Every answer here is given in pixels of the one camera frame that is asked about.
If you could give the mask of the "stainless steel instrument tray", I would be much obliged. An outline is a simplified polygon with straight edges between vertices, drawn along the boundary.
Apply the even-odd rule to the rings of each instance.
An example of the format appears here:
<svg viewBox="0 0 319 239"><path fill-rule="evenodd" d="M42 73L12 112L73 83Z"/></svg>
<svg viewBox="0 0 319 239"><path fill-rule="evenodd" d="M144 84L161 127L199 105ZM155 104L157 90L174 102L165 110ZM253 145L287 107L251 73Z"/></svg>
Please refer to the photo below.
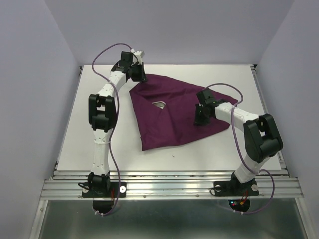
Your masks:
<svg viewBox="0 0 319 239"><path fill-rule="evenodd" d="M160 108L161 110L163 110L166 106L166 103L163 101L157 101L157 102L152 102L152 104L158 108Z"/></svg>

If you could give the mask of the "purple surgical drape cloth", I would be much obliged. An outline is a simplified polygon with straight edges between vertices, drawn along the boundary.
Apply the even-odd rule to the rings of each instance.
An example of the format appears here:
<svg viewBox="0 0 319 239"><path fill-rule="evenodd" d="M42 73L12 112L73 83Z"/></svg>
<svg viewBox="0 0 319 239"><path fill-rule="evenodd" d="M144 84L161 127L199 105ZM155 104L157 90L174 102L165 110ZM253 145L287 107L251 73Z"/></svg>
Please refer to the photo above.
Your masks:
<svg viewBox="0 0 319 239"><path fill-rule="evenodd" d="M220 133L229 123L211 119L207 126L195 126L197 86L167 76L147 74L147 82L130 90L131 101L140 132L142 151L181 146ZM163 110L152 102L163 101Z"/></svg>

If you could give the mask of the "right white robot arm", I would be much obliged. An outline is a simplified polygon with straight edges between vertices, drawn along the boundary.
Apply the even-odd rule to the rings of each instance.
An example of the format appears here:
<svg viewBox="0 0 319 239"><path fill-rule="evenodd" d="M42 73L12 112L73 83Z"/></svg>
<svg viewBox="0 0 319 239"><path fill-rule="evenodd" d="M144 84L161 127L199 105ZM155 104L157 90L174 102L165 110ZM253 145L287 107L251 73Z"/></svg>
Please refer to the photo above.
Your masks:
<svg viewBox="0 0 319 239"><path fill-rule="evenodd" d="M217 99L206 88L196 94L195 125L207 125L211 119L221 120L244 134L246 156L240 156L241 165L228 181L215 181L213 195L216 197L258 196L255 177L265 162L283 148L283 141L272 115L262 116L246 112L225 99Z"/></svg>

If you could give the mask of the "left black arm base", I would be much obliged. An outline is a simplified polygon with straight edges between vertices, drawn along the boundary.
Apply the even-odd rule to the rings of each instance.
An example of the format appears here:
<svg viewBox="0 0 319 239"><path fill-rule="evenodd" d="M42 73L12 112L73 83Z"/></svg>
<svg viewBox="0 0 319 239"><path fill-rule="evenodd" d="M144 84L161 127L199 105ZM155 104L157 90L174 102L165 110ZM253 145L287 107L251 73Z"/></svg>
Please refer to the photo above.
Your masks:
<svg viewBox="0 0 319 239"><path fill-rule="evenodd" d="M86 182L79 182L78 186L82 189L83 198L125 198L127 183L121 181L111 181L110 175L95 175L91 172Z"/></svg>

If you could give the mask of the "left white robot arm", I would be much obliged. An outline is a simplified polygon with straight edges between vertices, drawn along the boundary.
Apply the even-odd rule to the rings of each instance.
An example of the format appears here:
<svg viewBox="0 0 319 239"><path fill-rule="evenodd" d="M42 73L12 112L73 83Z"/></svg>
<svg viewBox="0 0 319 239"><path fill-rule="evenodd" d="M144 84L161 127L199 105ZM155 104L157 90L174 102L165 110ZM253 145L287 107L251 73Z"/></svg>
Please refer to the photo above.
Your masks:
<svg viewBox="0 0 319 239"><path fill-rule="evenodd" d="M110 182L109 145L110 137L118 120L119 90L131 79L146 82L143 51L123 51L120 60L112 67L102 89L88 98L88 120L93 129L94 159L86 189L99 196L111 196L115 189Z"/></svg>

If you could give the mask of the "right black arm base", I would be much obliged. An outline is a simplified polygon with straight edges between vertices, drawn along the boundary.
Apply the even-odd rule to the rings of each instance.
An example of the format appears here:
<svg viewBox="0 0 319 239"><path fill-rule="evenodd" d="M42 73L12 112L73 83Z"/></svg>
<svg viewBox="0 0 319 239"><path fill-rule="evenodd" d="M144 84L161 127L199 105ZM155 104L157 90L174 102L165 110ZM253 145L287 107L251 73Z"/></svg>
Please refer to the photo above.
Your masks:
<svg viewBox="0 0 319 239"><path fill-rule="evenodd" d="M215 181L210 194L216 197L259 196L259 190L255 178L240 183L233 172L229 181Z"/></svg>

